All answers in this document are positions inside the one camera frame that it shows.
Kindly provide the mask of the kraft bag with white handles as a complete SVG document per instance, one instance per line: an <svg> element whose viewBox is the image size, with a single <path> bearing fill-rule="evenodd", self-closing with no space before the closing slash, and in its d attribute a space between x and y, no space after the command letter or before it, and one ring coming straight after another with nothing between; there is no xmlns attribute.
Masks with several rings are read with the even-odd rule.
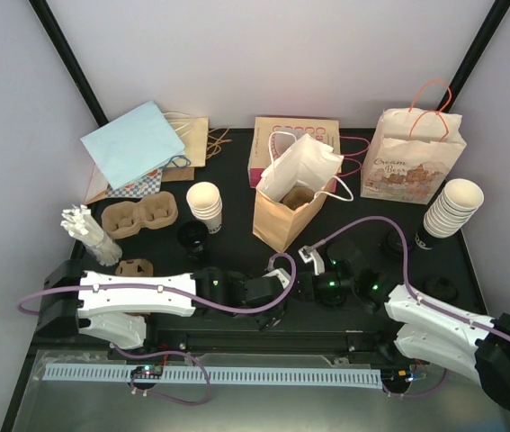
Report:
<svg viewBox="0 0 510 432"><path fill-rule="evenodd" d="M308 134L275 131L268 139L271 164L256 186L253 233L276 252L284 252L307 227L328 196L351 202L332 191L344 157Z"/></svg>

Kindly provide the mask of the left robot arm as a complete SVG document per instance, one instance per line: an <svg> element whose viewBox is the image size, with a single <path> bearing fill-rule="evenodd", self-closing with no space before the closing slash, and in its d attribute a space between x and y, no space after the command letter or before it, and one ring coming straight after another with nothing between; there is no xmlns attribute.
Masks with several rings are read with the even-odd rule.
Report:
<svg viewBox="0 0 510 432"><path fill-rule="evenodd" d="M217 267L152 277L102 274L67 261L45 282L35 333L40 338L83 334L149 359L160 338L148 329L148 315L191 318L218 311L276 321L291 287L291 275L281 268L257 278Z"/></svg>

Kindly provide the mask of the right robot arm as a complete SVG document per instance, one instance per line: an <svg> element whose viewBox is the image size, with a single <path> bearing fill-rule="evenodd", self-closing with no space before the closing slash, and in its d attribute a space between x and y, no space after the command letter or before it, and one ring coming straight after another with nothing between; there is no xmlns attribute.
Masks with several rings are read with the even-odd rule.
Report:
<svg viewBox="0 0 510 432"><path fill-rule="evenodd" d="M300 258L313 266L300 274L298 291L307 302L340 306L353 296L369 313L399 323L375 341L378 357L401 357L439 365L477 383L500 407L510 411L510 315L495 319L459 309L376 273L362 251L342 241L324 252L302 247Z"/></svg>

